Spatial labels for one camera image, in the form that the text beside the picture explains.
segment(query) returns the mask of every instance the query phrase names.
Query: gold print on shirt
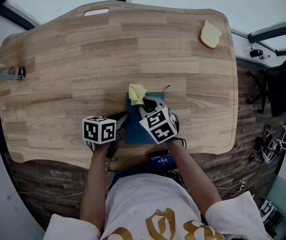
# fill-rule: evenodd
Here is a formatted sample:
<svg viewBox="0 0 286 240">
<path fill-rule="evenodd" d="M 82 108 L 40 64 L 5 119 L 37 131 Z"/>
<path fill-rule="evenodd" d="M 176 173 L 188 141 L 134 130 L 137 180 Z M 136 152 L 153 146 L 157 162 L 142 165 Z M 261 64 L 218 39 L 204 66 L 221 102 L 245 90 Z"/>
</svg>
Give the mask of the gold print on shirt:
<svg viewBox="0 0 286 240">
<path fill-rule="evenodd" d="M 131 233 L 124 227 L 117 228 L 112 234 L 119 235 L 123 240 L 133 240 Z M 110 235 L 105 237 L 103 240 L 108 240 Z"/>
<path fill-rule="evenodd" d="M 224 240 L 225 238 L 218 232 L 213 235 L 211 229 L 206 225 L 195 226 L 193 225 L 194 220 L 190 220 L 184 224 L 184 229 L 188 231 L 185 235 L 185 240 L 196 240 L 194 233 L 198 229 L 204 229 L 204 239 L 205 240 Z"/>
<path fill-rule="evenodd" d="M 162 216 L 162 218 L 160 218 L 159 221 L 157 222 L 159 232 L 155 229 L 152 221 L 152 218 L 154 216 Z M 162 234 L 165 232 L 166 229 L 166 224 L 165 224 L 166 220 L 168 221 L 169 229 L 171 232 L 171 237 L 169 238 L 169 240 L 172 240 L 176 232 L 175 213 L 172 209 L 166 208 L 165 211 L 160 211 L 157 209 L 153 215 L 145 219 L 147 231 L 154 240 L 166 240 L 166 238 L 162 236 Z"/>
</svg>

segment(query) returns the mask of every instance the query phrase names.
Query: white cube with black marker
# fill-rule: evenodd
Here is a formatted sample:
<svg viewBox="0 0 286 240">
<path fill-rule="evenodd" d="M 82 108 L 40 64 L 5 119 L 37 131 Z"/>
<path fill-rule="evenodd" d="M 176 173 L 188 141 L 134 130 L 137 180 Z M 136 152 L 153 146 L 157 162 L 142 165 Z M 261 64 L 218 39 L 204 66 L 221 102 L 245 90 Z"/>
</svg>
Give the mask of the white cube with black marker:
<svg viewBox="0 0 286 240">
<path fill-rule="evenodd" d="M 166 106 L 141 120 L 140 124 L 156 144 L 163 143 L 177 135 L 175 118 Z"/>
<path fill-rule="evenodd" d="M 116 139 L 116 120 L 89 116 L 82 121 L 83 140 L 104 144 Z"/>
</svg>

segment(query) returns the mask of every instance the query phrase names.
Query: white t-shirt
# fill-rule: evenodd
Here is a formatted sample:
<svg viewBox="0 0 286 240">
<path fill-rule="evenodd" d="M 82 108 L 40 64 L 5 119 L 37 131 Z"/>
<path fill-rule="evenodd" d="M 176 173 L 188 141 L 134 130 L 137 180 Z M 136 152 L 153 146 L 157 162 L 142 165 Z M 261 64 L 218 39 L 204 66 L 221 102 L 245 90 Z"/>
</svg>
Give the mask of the white t-shirt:
<svg viewBox="0 0 286 240">
<path fill-rule="evenodd" d="M 137 174 L 120 178 L 106 199 L 105 229 L 54 214 L 44 240 L 268 240 L 249 192 L 217 202 L 206 212 L 209 226 L 189 194 L 170 178 Z"/>
</svg>

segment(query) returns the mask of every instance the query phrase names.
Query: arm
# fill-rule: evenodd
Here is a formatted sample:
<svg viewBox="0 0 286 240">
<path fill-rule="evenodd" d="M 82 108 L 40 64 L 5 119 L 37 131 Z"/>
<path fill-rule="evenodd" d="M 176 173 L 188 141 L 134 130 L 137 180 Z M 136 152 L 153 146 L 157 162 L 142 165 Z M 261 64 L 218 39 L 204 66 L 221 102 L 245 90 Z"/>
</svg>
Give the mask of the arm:
<svg viewBox="0 0 286 240">
<path fill-rule="evenodd" d="M 105 221 L 105 156 L 109 145 L 95 147 L 81 201 L 80 220 L 92 223 L 101 233 Z"/>
<path fill-rule="evenodd" d="M 169 140 L 166 145 L 172 153 L 188 193 L 201 214 L 205 216 L 210 206 L 222 200 L 216 187 L 184 149 L 179 140 Z"/>
</svg>

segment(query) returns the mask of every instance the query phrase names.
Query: person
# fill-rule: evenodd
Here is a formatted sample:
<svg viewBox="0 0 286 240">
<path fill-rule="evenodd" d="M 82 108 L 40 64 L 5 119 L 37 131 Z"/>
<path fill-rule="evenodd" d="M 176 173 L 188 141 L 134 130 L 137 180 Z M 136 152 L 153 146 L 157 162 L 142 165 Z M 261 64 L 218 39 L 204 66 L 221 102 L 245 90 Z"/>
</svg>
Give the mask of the person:
<svg viewBox="0 0 286 240">
<path fill-rule="evenodd" d="M 269 239 L 249 192 L 223 201 L 179 140 L 166 145 L 188 192 L 171 178 L 141 173 L 118 179 L 105 200 L 109 145 L 97 145 L 79 220 L 54 214 L 44 240 Z M 201 214 L 208 225 L 201 222 Z"/>
</svg>

